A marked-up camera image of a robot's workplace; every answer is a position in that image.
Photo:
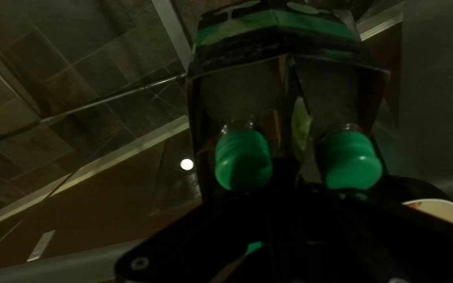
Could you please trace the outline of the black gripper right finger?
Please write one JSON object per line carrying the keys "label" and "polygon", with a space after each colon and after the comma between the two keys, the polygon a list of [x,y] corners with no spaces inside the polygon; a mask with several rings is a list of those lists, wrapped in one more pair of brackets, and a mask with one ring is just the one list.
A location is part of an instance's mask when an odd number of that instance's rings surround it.
{"label": "black gripper right finger", "polygon": [[450,205],[436,186],[387,178],[367,193],[296,189],[304,283],[453,283],[453,224],[426,211]]}

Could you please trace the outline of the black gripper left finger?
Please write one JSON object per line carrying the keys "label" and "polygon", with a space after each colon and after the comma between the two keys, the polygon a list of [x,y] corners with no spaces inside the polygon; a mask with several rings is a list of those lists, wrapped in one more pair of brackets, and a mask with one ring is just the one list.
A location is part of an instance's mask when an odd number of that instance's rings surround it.
{"label": "black gripper left finger", "polygon": [[277,283],[275,196],[216,199],[132,248],[115,263],[117,283]]}

